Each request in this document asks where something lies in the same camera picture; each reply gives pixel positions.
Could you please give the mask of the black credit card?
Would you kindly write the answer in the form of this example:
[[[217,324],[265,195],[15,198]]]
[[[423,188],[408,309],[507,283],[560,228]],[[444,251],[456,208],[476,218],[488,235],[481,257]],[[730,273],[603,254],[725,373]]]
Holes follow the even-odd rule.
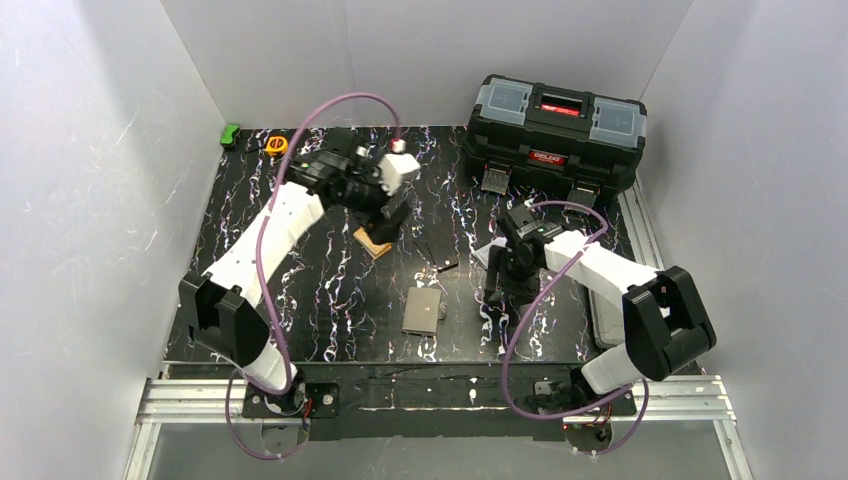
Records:
[[[424,247],[438,273],[447,272],[459,266],[459,257],[452,249],[442,249],[430,241],[425,241]]]

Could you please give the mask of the grey blue card holder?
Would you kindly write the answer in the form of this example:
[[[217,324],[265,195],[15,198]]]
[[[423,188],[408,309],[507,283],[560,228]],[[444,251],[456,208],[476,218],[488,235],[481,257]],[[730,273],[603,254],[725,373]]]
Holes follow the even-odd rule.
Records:
[[[447,303],[440,289],[412,287],[407,293],[401,330],[411,335],[434,336],[446,313]]]

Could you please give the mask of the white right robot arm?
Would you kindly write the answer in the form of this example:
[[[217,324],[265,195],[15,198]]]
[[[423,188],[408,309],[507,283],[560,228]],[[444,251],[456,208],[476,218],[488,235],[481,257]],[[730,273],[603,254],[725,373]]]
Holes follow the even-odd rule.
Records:
[[[503,244],[488,253],[486,293],[501,293],[524,311],[508,343],[511,359],[539,304],[565,277],[617,305],[624,340],[571,374],[568,392],[595,399],[643,379],[662,381],[713,349],[717,337],[688,271],[658,270],[622,257],[598,241],[609,228],[598,212],[573,202],[566,208],[596,218],[591,235],[536,216],[538,204],[519,204],[497,221]]]

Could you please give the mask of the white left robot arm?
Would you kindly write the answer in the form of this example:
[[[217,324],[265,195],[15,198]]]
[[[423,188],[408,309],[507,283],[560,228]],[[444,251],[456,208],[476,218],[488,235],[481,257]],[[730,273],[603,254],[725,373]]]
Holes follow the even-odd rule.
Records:
[[[295,387],[298,370],[279,319],[265,321],[257,311],[271,297],[270,277],[333,206],[356,216],[373,246],[396,242],[411,208],[402,202],[390,215],[383,208],[420,171],[400,139],[380,158],[352,130],[332,131],[325,141],[304,155],[288,151],[281,184],[234,245],[202,273],[186,273],[178,287],[192,340],[278,396]]]

